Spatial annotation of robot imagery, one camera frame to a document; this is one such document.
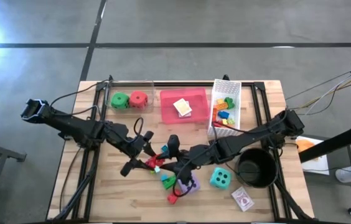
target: gray floor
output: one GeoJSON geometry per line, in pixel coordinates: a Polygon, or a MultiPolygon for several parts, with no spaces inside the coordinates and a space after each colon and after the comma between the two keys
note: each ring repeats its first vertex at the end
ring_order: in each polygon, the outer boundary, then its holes
{"type": "MultiPolygon", "coordinates": [[[[100,0],[0,1],[0,43],[89,42],[100,0]]],[[[110,0],[98,42],[351,42],[351,0],[110,0]]],[[[29,98],[75,91],[87,49],[0,49],[0,146],[26,152],[0,179],[0,222],[42,221],[63,141],[22,122],[29,98]]],[[[351,70],[351,48],[95,49],[87,80],[281,80],[285,96],[351,70]]],[[[288,101],[299,106],[338,81],[288,101]]],[[[326,101],[317,105],[317,110],[326,101]]],[[[70,111],[74,97],[59,101],[70,111]]],[[[306,133],[331,137],[351,128],[351,93],[325,112],[302,117],[306,133]]],[[[307,183],[316,217],[349,222],[348,187],[307,183]]]]}

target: black cup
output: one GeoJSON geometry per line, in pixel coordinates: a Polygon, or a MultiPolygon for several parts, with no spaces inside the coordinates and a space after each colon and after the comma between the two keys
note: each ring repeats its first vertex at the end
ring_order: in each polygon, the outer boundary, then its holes
{"type": "Polygon", "coordinates": [[[236,178],[242,184],[265,188],[274,183],[278,169],[272,155],[262,149],[247,149],[235,164],[236,178]]]}

